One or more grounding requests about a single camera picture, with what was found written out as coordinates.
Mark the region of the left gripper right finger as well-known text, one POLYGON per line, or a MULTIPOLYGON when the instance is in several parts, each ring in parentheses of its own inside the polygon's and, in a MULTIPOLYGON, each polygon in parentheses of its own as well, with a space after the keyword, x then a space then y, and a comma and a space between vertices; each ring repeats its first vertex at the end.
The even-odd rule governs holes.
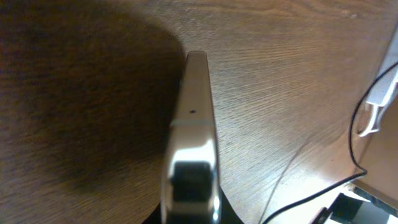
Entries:
POLYGON ((229 200, 227 199, 223 189, 220 187, 220 221, 219 224, 243 224, 243 221, 238 217, 233 210, 229 200))

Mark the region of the black Galaxy smartphone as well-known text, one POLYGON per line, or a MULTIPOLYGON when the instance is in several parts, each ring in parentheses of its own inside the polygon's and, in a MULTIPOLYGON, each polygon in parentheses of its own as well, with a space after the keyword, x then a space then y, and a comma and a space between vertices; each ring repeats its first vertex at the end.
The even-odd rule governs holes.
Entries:
POLYGON ((160 188, 162 223, 218 223, 218 143, 208 57, 187 54, 165 152, 160 188))

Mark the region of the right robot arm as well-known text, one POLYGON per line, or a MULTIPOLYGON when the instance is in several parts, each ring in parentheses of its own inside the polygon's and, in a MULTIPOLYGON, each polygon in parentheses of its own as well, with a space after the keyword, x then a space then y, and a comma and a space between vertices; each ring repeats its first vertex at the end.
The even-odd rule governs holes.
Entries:
POLYGON ((388 109, 391 101, 394 100, 397 94, 397 28, 394 29, 391 40, 387 47, 383 61, 379 68, 378 74, 375 80, 366 90, 365 94, 361 97, 358 104, 354 109, 354 113, 351 116, 349 123, 349 134, 348 134, 348 146, 349 155, 353 164, 361 170, 360 173, 347 177, 337 184, 323 190, 323 193, 329 192, 343 184, 347 184, 352 180, 366 175, 368 172, 365 168, 361 167, 354 155, 353 149, 353 128, 354 121, 358 114, 361 105, 366 105, 371 108, 371 115, 364 129, 357 132, 357 135, 361 138, 376 133, 380 130, 380 123, 385 111, 388 109))

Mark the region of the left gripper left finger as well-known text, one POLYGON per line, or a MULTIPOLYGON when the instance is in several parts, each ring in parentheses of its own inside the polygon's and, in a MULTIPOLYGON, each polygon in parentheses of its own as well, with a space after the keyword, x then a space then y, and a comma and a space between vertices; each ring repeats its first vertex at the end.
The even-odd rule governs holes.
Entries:
POLYGON ((142 222, 142 224, 162 224, 160 203, 153 212, 142 222))

